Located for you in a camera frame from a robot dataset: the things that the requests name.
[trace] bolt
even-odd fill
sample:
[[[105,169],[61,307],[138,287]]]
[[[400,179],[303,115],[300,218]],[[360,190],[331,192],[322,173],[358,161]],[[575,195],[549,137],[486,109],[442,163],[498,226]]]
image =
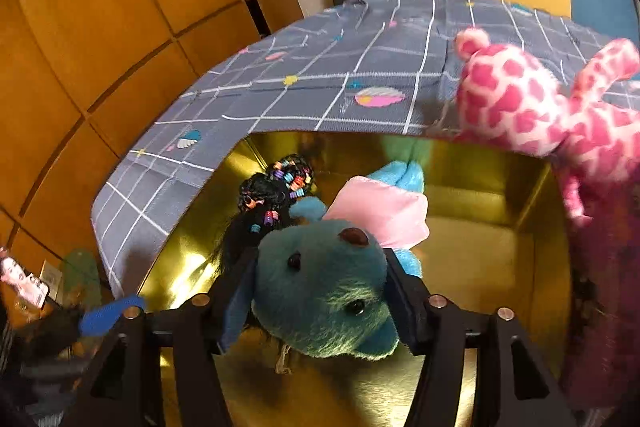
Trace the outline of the bolt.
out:
[[[516,314],[510,308],[500,308],[498,310],[498,317],[504,321],[510,321]]]
[[[198,293],[197,295],[193,296],[193,299],[191,299],[191,304],[197,306],[198,308],[206,306],[207,304],[209,304],[209,296],[206,293]]]
[[[442,295],[432,295],[429,297],[429,304],[434,308],[444,308],[447,305],[447,299]]]
[[[125,309],[122,312],[122,315],[126,318],[126,319],[135,319],[136,317],[138,317],[140,314],[142,313],[142,310],[140,308],[138,308],[137,306],[129,306],[127,309]]]

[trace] blue stuffed animal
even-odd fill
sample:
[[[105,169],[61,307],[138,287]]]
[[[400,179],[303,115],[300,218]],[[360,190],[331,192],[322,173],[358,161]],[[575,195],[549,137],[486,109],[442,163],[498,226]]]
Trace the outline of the blue stuffed animal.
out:
[[[390,355],[398,333],[383,298],[383,247],[420,277],[408,248],[428,235],[423,191],[417,163],[392,162],[349,180],[329,209],[313,197],[293,204],[290,217],[310,223],[274,230],[258,247],[252,307],[260,324],[312,357]]]

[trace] black braided hair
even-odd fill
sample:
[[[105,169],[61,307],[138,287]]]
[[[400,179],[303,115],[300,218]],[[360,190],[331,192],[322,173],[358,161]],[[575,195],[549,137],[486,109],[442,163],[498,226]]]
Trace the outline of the black braided hair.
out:
[[[314,171],[297,154],[285,156],[242,182],[238,193],[238,214],[232,218],[218,247],[220,271],[233,266],[241,253],[257,247],[272,230],[293,224],[289,207],[308,195]]]

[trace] pink spotted stuffed animal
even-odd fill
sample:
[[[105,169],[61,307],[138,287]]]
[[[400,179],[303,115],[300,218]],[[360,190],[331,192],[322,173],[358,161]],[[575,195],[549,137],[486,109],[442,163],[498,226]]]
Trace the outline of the pink spotted stuffed animal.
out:
[[[576,76],[569,98],[536,57],[511,44],[491,44],[479,28],[461,31],[455,44],[466,61],[457,93],[459,138],[533,156],[556,152],[572,217],[584,212],[580,184],[603,194],[640,163],[640,113],[600,100],[613,82],[640,67],[629,40],[602,48]]]

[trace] black eye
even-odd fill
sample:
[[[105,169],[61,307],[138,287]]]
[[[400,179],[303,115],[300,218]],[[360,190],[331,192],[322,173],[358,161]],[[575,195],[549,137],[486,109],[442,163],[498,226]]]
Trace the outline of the black eye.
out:
[[[344,307],[344,311],[350,315],[360,315],[364,311],[364,301],[362,299],[351,301]]]
[[[290,269],[295,270],[296,272],[300,271],[300,252],[291,254],[291,256],[287,259],[287,266],[289,266]]]

